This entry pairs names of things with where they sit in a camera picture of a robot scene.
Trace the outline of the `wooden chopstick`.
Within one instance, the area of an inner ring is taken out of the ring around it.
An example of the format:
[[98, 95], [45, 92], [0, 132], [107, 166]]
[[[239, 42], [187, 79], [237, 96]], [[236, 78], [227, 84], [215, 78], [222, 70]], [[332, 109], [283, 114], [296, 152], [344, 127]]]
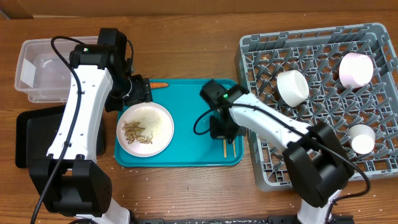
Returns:
[[226, 140], [223, 139], [223, 156], [226, 159], [227, 158], [227, 147], [226, 147]]
[[235, 139], [233, 140], [233, 143], [232, 143], [232, 145], [233, 145], [233, 153], [234, 153], [234, 158], [236, 158], [236, 144], [235, 144]]

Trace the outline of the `orange carrot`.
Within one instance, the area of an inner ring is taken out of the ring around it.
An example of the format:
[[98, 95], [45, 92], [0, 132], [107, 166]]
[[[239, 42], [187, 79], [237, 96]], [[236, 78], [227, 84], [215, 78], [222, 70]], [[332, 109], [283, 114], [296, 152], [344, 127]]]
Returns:
[[150, 82], [151, 89], [167, 88], [169, 86], [166, 82]]

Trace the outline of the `rice and meat leftovers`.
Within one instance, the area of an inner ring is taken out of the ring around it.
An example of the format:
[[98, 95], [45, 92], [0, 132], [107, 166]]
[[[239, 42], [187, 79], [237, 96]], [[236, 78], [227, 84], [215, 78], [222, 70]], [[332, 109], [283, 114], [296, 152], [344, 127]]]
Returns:
[[128, 144], [134, 142], [153, 144], [161, 126], [162, 118], [157, 111], [139, 109], [133, 118], [123, 120], [122, 132]]

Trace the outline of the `pink plate with food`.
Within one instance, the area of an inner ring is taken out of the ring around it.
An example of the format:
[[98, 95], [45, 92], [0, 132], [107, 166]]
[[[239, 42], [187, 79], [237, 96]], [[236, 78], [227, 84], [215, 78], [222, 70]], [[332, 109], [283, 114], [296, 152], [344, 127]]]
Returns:
[[[162, 126], [158, 135], [156, 135], [153, 144], [141, 144], [134, 142], [128, 144], [122, 132], [122, 122], [124, 119], [133, 118], [136, 110], [150, 109], [157, 111], [162, 118]], [[117, 140], [120, 146], [129, 154], [136, 157], [151, 157], [161, 153], [170, 144], [174, 136], [174, 121], [171, 114], [157, 103], [141, 103], [126, 109], [121, 113], [116, 128]]]

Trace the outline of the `white bowl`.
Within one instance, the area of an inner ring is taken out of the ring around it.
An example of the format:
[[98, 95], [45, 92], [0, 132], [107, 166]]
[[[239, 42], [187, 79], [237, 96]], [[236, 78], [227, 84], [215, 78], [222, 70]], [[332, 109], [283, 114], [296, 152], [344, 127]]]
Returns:
[[308, 83], [298, 70], [279, 73], [277, 89], [280, 97], [290, 107], [296, 107], [303, 103], [309, 96]]

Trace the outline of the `small white cup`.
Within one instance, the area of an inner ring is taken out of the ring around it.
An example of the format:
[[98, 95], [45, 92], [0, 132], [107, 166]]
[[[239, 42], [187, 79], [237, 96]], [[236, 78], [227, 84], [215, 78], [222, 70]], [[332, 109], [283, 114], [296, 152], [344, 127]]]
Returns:
[[376, 134], [370, 126], [357, 124], [348, 130], [349, 143], [354, 152], [368, 154], [375, 147]]

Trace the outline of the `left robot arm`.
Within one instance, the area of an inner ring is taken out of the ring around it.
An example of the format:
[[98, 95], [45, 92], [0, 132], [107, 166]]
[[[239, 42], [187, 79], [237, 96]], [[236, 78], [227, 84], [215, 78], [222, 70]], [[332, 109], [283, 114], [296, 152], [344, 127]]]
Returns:
[[75, 223], [134, 222], [133, 212], [113, 199], [96, 152], [104, 112], [152, 101], [150, 82], [133, 74], [127, 50], [132, 43], [116, 28], [102, 28], [95, 44], [76, 41], [63, 59], [71, 83], [59, 129], [45, 158], [29, 169], [37, 206]]

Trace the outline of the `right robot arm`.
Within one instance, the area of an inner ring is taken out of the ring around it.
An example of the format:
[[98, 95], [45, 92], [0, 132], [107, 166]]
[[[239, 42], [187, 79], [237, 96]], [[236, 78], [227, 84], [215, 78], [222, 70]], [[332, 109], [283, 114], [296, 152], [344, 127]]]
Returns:
[[211, 137], [232, 142], [240, 128], [247, 128], [282, 153], [292, 187], [302, 199], [294, 223], [334, 222], [332, 206], [354, 169], [329, 125], [289, 118], [241, 85], [227, 89], [210, 80], [200, 96], [210, 107]]

